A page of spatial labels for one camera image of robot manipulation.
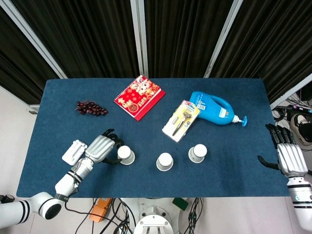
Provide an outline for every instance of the orange device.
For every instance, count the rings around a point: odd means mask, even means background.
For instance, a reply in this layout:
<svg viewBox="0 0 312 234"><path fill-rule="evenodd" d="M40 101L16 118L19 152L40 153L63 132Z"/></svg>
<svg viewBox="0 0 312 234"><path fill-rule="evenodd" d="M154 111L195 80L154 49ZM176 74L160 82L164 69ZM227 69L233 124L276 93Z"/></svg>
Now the orange device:
<svg viewBox="0 0 312 234"><path fill-rule="evenodd" d="M111 198L100 198L91 211L91 213L95 215L91 214L89 218L94 222L100 223L103 220L102 217L105 217L106 212L111 204L111 201L112 201Z"/></svg>

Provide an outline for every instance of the green object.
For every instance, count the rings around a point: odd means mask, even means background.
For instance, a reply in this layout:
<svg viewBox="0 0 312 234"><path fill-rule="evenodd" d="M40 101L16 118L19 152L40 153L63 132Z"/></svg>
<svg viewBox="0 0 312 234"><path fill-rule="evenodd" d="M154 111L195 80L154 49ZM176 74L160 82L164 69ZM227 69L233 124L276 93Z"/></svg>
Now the green object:
<svg viewBox="0 0 312 234"><path fill-rule="evenodd" d="M172 201L173 204L175 204L176 206L178 206L181 210L185 211L187 206L189 205L189 203L180 198L180 197L176 197L173 201Z"/></svg>

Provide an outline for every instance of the red book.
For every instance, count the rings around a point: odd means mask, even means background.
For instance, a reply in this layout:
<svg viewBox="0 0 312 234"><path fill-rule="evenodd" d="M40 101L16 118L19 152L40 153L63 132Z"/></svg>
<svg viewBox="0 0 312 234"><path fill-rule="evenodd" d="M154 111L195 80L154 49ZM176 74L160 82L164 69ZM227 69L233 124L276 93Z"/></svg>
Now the red book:
<svg viewBox="0 0 312 234"><path fill-rule="evenodd" d="M136 78L114 102L137 121L145 116L166 93L144 76Z"/></svg>

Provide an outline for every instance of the sneaker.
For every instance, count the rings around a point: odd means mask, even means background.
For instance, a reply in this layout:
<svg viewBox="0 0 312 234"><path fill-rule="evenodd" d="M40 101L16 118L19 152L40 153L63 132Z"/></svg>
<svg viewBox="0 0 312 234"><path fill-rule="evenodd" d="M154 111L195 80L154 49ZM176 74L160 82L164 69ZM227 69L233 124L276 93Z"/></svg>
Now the sneaker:
<svg viewBox="0 0 312 234"><path fill-rule="evenodd" d="M305 146L312 145L311 138L302 135L302 134L305 135L305 133L306 133L306 129L305 128L306 127L307 128L311 128L311 125L312 125L312 123L308 122L306 120L306 118L303 115L300 115L300 114L293 115L293 117L291 119L291 129L298 136L298 138L300 140L300 143L305 145Z"/></svg>

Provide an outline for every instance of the black curtain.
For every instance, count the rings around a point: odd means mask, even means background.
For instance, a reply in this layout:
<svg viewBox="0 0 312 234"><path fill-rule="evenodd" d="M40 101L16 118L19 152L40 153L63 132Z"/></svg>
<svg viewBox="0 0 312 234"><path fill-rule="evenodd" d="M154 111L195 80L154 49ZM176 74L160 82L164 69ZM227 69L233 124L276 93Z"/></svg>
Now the black curtain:
<svg viewBox="0 0 312 234"><path fill-rule="evenodd" d="M312 1L245 0L210 77L262 78L270 102L312 73Z"/></svg>
<svg viewBox="0 0 312 234"><path fill-rule="evenodd" d="M0 7L0 86L28 104L39 104L45 82L54 78L54 71Z"/></svg>
<svg viewBox="0 0 312 234"><path fill-rule="evenodd" d="M203 77L232 0L145 0L149 77Z"/></svg>
<svg viewBox="0 0 312 234"><path fill-rule="evenodd" d="M70 78L139 75L129 0L13 0Z"/></svg>

